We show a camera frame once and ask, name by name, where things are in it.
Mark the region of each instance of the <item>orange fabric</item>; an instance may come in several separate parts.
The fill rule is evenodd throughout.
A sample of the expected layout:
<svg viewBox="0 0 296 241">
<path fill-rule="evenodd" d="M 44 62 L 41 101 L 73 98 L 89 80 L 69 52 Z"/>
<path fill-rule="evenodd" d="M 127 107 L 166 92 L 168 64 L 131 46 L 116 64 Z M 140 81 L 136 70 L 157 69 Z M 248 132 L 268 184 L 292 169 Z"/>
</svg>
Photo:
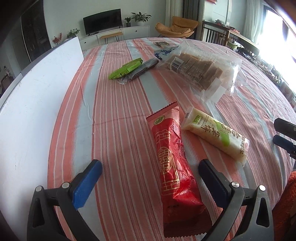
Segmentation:
<svg viewBox="0 0 296 241">
<path fill-rule="evenodd" d="M 272 210 L 274 220 L 274 240 L 281 241 L 289 230 L 290 209 L 296 199 L 296 171 L 292 172 L 280 201 Z"/>
<path fill-rule="evenodd" d="M 173 25 L 171 27 L 157 23 L 155 29 L 167 38 L 185 38 L 191 36 L 197 26 L 198 21 L 173 16 Z"/>
</svg>

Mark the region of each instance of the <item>white plant pot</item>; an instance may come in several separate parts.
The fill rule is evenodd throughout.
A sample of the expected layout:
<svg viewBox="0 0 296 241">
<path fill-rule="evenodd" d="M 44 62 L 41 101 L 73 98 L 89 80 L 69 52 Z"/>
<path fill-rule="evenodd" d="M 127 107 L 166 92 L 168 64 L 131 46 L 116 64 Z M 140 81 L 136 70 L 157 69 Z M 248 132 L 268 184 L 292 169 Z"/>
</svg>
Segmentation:
<svg viewBox="0 0 296 241">
<path fill-rule="evenodd" d="M 144 22 L 144 21 L 139 21 L 139 22 L 138 22 L 138 26 L 144 26 L 145 23 L 146 23 L 146 22 Z"/>
</svg>

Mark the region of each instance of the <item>white tv cabinet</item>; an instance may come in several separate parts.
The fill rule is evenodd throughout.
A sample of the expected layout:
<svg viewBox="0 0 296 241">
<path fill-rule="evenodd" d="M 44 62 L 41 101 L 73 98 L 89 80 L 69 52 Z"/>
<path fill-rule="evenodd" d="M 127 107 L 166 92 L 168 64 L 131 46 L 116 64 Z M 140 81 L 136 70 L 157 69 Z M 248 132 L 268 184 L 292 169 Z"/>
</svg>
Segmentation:
<svg viewBox="0 0 296 241">
<path fill-rule="evenodd" d="M 98 45 L 105 44 L 104 39 L 100 39 L 100 37 L 112 33 L 122 32 L 123 35 L 119 36 L 119 40 L 126 40 L 126 39 L 136 39 L 136 38 L 145 38 L 150 37 L 150 26 L 135 26 L 135 27 L 128 27 L 128 28 L 119 28 L 115 30 L 109 30 L 105 32 L 100 32 L 98 34 L 94 34 L 83 39 L 80 39 L 80 46 L 82 51 L 87 50 L 92 47 L 96 47 Z M 108 38 L 108 43 L 116 42 L 115 37 Z"/>
</svg>

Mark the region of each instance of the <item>black flat screen tv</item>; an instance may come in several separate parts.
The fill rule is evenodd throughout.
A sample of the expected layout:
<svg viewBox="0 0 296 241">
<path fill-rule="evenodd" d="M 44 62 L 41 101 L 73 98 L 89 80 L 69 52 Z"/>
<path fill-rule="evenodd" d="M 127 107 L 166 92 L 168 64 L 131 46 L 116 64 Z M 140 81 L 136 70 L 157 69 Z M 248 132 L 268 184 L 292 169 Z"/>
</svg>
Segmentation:
<svg viewBox="0 0 296 241">
<path fill-rule="evenodd" d="M 122 26 L 121 10 L 114 9 L 83 18 L 86 34 Z"/>
</svg>

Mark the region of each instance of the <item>red snack package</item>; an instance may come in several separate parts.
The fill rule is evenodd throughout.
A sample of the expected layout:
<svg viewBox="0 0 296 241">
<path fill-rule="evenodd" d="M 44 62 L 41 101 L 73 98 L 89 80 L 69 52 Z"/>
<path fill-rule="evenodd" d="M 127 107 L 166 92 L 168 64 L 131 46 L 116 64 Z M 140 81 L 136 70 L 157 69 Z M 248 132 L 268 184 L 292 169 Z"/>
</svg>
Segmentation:
<svg viewBox="0 0 296 241">
<path fill-rule="evenodd" d="M 185 158 L 179 106 L 174 102 L 147 117 L 160 162 L 161 200 L 165 237 L 207 232 L 212 222 Z"/>
</svg>

